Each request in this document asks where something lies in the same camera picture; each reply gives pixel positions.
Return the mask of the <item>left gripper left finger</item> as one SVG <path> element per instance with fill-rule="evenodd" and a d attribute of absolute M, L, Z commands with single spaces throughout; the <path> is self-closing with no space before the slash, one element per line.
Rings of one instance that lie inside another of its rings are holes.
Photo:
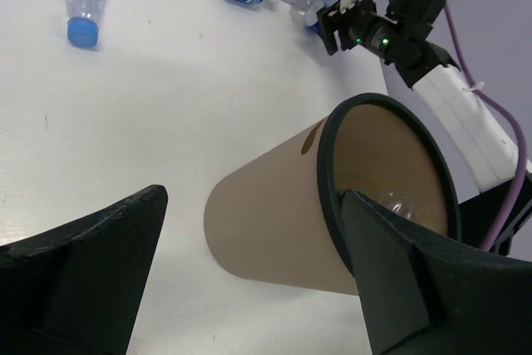
<path fill-rule="evenodd" d="M 151 185 L 1 247 L 3 354 L 124 354 L 165 218 Z"/>

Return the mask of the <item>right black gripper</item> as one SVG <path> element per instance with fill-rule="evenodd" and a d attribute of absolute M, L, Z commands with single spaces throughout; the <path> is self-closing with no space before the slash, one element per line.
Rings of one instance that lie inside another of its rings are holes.
<path fill-rule="evenodd" d="M 318 35 L 329 56 L 338 51 L 335 32 L 339 26 L 340 33 L 355 46 L 363 46 L 378 57 L 401 56 L 402 23 L 379 14 L 374 0 L 358 0 L 350 7 L 323 7 L 317 16 Z"/>

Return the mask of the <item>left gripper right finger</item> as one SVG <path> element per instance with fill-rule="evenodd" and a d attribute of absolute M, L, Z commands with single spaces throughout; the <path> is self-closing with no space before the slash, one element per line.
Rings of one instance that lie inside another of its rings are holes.
<path fill-rule="evenodd" d="M 530 353 L 530 263 L 456 242 L 354 191 L 342 220 L 373 353 Z"/>

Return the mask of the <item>small blue cap bottle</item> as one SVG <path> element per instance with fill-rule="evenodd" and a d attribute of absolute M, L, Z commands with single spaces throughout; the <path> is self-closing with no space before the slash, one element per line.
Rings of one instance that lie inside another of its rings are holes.
<path fill-rule="evenodd" d="M 296 0 L 290 10 L 290 16 L 296 26 L 317 32 L 318 12 L 324 7 L 323 0 Z"/>

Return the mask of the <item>green label plastic bottle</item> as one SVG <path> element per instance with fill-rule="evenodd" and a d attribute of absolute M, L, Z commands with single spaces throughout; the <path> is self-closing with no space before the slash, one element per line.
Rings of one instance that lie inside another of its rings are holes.
<path fill-rule="evenodd" d="M 375 187 L 366 188 L 364 190 L 355 190 L 355 189 L 340 189 L 335 190 L 337 205 L 339 208 L 340 216 L 343 220 L 346 219 L 345 207 L 347 203 L 347 193 L 348 192 L 358 192 L 366 200 L 369 201 L 370 207 L 372 210 L 378 214 L 394 214 L 403 219 L 410 220 L 412 222 L 416 221 L 417 212 L 415 207 L 415 201 L 412 197 L 408 195 L 400 194 L 393 190 L 387 189 L 377 189 Z"/>

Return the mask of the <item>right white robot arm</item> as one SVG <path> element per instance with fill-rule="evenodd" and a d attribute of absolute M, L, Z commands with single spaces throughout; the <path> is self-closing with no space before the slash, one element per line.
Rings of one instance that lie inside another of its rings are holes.
<path fill-rule="evenodd" d="M 471 205 L 485 209 L 502 190 L 499 209 L 481 234 L 479 248 L 507 250 L 520 222 L 518 199 L 531 197 L 531 163 L 522 129 L 502 106 L 469 82 L 466 68 L 428 41 L 446 0 L 338 0 L 318 12 L 318 34 L 329 55 L 362 46 L 396 68 L 405 84 L 432 110 L 467 164 L 479 190 Z"/>

